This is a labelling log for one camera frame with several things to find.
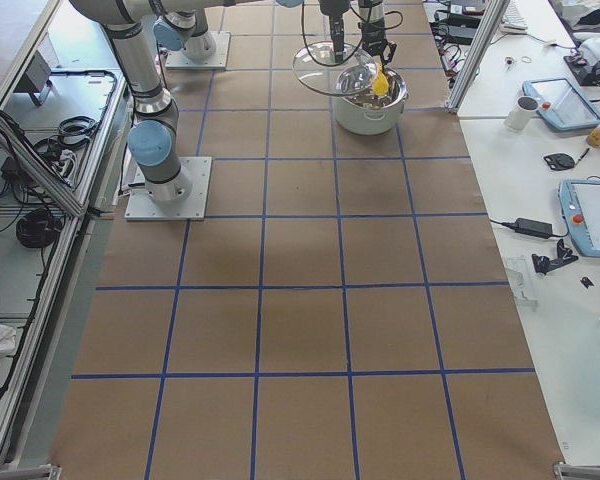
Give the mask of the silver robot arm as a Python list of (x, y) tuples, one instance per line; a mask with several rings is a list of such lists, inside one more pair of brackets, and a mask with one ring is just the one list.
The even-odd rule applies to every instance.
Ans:
[(207, 8), (233, 7), (235, 1), (74, 1), (84, 17), (100, 24), (134, 98), (137, 124), (127, 145), (144, 175), (152, 201), (168, 204), (190, 196), (191, 175), (175, 151), (179, 110), (156, 69), (142, 20), (154, 15), (159, 44), (177, 51), (192, 38), (206, 38)]

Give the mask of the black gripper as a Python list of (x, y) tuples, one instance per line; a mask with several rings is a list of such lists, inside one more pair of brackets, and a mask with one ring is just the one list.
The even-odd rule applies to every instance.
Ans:
[(333, 44), (333, 63), (344, 62), (344, 19), (341, 14), (329, 16), (330, 38)]
[(361, 20), (358, 23), (363, 50), (372, 58), (380, 58), (381, 65), (386, 66), (393, 60), (397, 49), (395, 42), (386, 40), (385, 20)]

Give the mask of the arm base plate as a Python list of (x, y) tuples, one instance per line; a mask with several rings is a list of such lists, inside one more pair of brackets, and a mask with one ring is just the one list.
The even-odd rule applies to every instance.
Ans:
[(125, 211), (128, 221), (196, 220), (205, 218), (211, 157), (180, 157), (179, 174), (164, 184), (146, 182), (136, 171)]
[(170, 70), (224, 70), (227, 66), (231, 34), (207, 31), (191, 37), (180, 51), (170, 51), (166, 68)]

